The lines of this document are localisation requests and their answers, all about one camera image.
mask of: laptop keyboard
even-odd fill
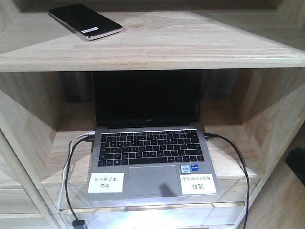
[[[102,134],[98,166],[204,161],[196,130]]]

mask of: black cable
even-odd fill
[[[72,151],[70,153],[70,156],[69,156],[69,159],[68,159],[68,162],[67,162],[67,173],[66,173],[66,179],[65,179],[65,189],[66,189],[66,199],[67,199],[67,202],[68,202],[68,205],[69,205],[69,208],[73,214],[73,216],[75,217],[76,220],[78,220],[72,206],[71,206],[71,203],[70,203],[70,200],[69,200],[69,196],[68,196],[68,176],[69,176],[69,170],[70,170],[70,163],[71,163],[71,159],[72,159],[72,156],[73,156],[73,153],[74,153],[74,150],[76,148],[76,146],[82,142],[82,141],[85,141],[87,139],[87,136],[82,138],[81,140],[79,140],[77,143],[75,143],[75,145],[72,147]]]
[[[223,137],[221,135],[204,133],[204,137],[206,139],[213,138],[213,137],[219,137],[219,138],[225,140],[226,142],[228,142],[234,148],[234,150],[236,151],[236,153],[237,153],[237,155],[239,157],[239,160],[242,163],[242,166],[243,166],[243,169],[244,169],[244,174],[245,174],[246,180],[247,180],[247,186],[248,186],[247,187],[247,197],[246,197],[246,214],[244,216],[244,229],[245,229],[246,225],[247,225],[248,212],[249,212],[250,180],[249,180],[249,176],[248,176],[247,169],[246,169],[246,166],[245,166],[245,162],[244,162],[244,160],[242,158],[242,155],[241,155],[239,149],[236,147],[236,145],[234,143],[232,143],[230,140],[228,140],[227,138],[225,138],[225,137]]]

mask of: intel sticker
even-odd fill
[[[192,171],[199,171],[198,165],[191,165]]]
[[[181,173],[191,173],[191,169],[189,165],[180,166]]]

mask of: touchpad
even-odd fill
[[[179,193],[176,166],[129,168],[129,195],[159,194],[173,197]]]

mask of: white cable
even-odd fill
[[[76,139],[78,139],[78,138],[80,138],[80,137],[83,137],[83,136],[93,135],[93,134],[95,134],[95,131],[91,131],[91,132],[88,132],[88,133],[79,135],[79,136],[75,137],[72,141],[70,141],[70,144],[69,144],[69,151],[68,151],[68,158],[69,158],[69,156],[70,156],[70,153],[71,153],[72,148],[73,148],[73,146],[74,146],[74,141],[75,141]],[[60,191],[60,194],[59,194],[58,204],[57,204],[57,211],[58,211],[58,213],[60,213],[60,214],[62,213],[62,212],[60,211],[60,209],[61,209],[61,198],[62,198],[62,192],[63,192],[63,188],[64,188],[64,183],[65,183],[65,176],[66,176],[67,166],[68,166],[68,159],[67,159],[67,161],[66,161],[66,163],[65,163],[65,165],[64,165],[64,167],[63,167],[63,170],[62,170],[61,191]],[[69,220],[70,222],[72,222],[71,219],[70,219],[70,217],[69,217],[69,215],[68,215],[68,213],[67,213],[67,218],[68,218],[68,220]]]

